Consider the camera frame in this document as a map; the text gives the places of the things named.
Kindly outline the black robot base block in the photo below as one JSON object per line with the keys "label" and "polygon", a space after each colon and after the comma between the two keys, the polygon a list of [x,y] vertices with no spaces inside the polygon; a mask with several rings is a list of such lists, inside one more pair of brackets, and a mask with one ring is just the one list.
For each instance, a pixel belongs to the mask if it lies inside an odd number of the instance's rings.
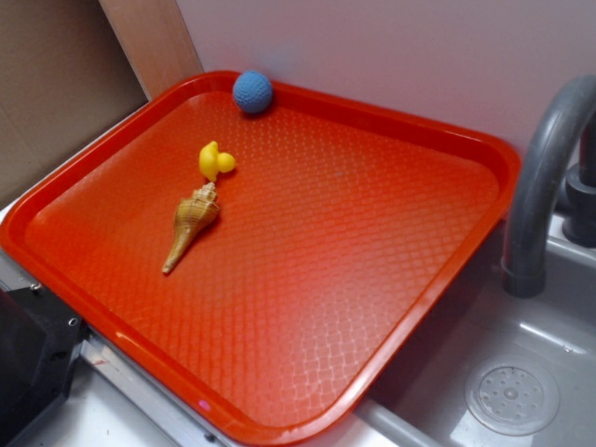
{"label": "black robot base block", "polygon": [[1,444],[67,401],[85,323],[41,285],[1,292]]}

